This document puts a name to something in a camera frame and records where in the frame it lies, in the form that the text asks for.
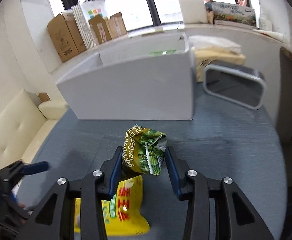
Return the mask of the landscape printed gift box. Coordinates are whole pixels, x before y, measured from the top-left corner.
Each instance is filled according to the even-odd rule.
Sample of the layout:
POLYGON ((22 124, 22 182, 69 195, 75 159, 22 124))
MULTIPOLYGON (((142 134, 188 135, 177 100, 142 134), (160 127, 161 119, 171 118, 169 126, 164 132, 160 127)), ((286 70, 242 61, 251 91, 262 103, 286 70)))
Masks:
POLYGON ((251 7, 222 2, 213 2, 211 7, 215 24, 247 29, 256 29, 257 27, 255 10, 251 7))

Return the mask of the open small cardboard box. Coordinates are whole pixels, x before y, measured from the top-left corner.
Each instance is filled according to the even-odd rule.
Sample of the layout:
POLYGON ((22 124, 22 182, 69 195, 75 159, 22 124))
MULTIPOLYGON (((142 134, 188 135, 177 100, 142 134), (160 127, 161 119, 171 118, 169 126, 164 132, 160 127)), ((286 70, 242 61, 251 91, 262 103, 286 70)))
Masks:
POLYGON ((97 38, 98 44, 127 34, 121 12, 112 15, 110 18, 96 15, 89 20, 89 25, 97 38))

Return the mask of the yellow snack pouch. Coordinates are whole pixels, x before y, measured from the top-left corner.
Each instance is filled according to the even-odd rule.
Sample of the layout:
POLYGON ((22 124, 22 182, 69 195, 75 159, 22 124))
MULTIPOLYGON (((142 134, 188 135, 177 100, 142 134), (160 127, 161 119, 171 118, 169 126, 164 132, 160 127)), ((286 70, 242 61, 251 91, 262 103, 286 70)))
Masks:
POLYGON ((140 214, 142 202, 142 176, 121 181, 113 198, 102 201, 106 235, 129 237, 148 233, 150 225, 140 214))

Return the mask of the cream leather sofa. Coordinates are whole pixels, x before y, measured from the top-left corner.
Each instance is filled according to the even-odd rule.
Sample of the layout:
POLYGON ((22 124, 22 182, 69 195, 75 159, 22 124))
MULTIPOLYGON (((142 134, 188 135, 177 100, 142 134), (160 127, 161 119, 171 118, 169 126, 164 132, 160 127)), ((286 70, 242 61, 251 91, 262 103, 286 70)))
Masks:
POLYGON ((0 113, 0 170, 19 160, 30 164, 67 109, 63 99, 36 106, 21 90, 0 113))

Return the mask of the yellow tissue pack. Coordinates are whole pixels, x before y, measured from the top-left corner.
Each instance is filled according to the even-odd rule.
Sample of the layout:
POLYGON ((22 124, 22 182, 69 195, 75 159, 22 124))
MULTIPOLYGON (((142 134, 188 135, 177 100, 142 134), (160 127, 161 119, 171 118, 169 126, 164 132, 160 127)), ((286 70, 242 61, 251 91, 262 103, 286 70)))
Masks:
POLYGON ((203 69, 213 61, 223 61, 243 65, 246 56, 242 46, 222 37, 193 35, 188 37, 191 51, 195 58, 195 78, 197 83, 203 81, 203 69))

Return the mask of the white foam box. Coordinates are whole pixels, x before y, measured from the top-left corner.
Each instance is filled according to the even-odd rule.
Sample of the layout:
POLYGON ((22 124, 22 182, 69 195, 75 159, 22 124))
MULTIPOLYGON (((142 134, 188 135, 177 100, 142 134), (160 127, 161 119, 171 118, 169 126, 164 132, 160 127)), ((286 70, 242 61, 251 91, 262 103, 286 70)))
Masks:
POLYGON ((179 0, 179 5, 185 24, 208 23, 203 0, 179 0))

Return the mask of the white open storage box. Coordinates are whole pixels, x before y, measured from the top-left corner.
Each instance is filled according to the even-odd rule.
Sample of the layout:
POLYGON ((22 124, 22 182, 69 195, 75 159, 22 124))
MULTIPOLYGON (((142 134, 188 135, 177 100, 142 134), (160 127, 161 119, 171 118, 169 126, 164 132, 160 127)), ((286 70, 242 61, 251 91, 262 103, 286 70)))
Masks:
POLYGON ((80 120, 190 120, 194 56, 184 33, 128 38, 103 48, 57 79, 80 120), (178 50, 171 55, 150 52, 178 50))

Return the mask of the black silver bluetooth speaker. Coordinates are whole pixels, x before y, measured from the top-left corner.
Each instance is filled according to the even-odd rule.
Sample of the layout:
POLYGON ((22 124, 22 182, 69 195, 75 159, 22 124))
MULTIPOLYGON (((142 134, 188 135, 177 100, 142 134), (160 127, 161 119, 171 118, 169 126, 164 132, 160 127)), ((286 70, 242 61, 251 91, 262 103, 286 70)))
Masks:
POLYGON ((243 65, 212 61, 203 69, 203 90, 251 110, 263 105, 267 84, 263 74, 243 65))

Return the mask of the tall brown cardboard box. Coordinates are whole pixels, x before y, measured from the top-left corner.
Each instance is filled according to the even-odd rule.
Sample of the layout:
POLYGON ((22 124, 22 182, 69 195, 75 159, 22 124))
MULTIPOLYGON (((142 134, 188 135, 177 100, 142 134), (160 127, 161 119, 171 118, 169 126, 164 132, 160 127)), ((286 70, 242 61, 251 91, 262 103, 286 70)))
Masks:
POLYGON ((55 16, 47 25, 50 38, 62 62, 87 50, 72 10, 55 16))

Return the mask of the green peas snack packet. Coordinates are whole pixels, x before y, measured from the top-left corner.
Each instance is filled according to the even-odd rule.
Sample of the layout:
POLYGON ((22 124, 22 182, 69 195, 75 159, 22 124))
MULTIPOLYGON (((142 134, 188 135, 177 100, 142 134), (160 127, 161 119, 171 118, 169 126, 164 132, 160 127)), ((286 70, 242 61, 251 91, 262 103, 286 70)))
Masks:
POLYGON ((122 164, 136 173, 159 176, 166 147, 166 133, 135 125, 125 133, 122 164))

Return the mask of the white dotted paper bag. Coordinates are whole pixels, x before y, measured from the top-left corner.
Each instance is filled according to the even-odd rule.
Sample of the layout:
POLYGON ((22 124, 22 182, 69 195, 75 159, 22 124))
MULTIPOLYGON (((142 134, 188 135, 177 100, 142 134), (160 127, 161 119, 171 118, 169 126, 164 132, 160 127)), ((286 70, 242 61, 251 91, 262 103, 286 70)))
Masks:
POLYGON ((89 20, 95 16, 106 17, 105 0, 85 0, 71 7, 75 22, 87 50, 98 45, 94 37, 89 20))

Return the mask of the green white candy bag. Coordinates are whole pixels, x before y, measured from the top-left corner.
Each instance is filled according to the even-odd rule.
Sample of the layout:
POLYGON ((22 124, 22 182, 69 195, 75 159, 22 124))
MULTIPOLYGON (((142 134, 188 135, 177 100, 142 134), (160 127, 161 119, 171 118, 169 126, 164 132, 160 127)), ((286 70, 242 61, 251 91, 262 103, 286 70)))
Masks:
POLYGON ((163 50, 163 51, 154 51, 150 52, 149 56, 160 56, 160 55, 171 55, 178 53, 178 50, 163 50))

